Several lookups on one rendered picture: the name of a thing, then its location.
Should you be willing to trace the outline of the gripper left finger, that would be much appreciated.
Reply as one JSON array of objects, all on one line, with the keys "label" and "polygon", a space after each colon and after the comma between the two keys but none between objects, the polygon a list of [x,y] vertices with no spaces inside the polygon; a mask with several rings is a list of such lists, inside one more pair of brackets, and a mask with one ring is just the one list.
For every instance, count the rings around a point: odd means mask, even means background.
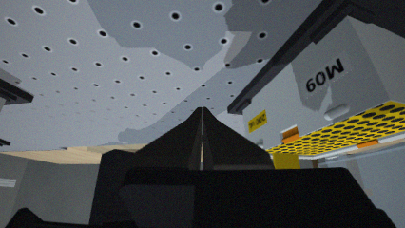
[{"label": "gripper left finger", "polygon": [[127,171],[134,167],[181,167],[200,170],[201,153],[202,108],[197,107],[183,123],[136,151]]}]

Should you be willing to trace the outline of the yellow perforated plate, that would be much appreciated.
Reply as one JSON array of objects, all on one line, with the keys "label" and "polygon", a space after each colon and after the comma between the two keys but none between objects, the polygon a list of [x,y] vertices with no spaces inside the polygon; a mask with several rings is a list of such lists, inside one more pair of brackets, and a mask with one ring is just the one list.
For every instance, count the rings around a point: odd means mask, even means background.
[{"label": "yellow perforated plate", "polygon": [[387,102],[266,151],[275,169],[300,169],[298,155],[316,155],[405,131],[405,104]]}]

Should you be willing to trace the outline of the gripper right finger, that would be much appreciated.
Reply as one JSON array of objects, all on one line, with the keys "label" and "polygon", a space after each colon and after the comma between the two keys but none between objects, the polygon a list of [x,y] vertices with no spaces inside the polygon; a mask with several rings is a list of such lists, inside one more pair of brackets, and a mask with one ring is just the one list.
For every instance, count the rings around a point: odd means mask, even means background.
[{"label": "gripper right finger", "polygon": [[209,170],[275,169],[267,151],[218,121],[207,107],[202,107],[203,170],[208,170],[208,160]]}]

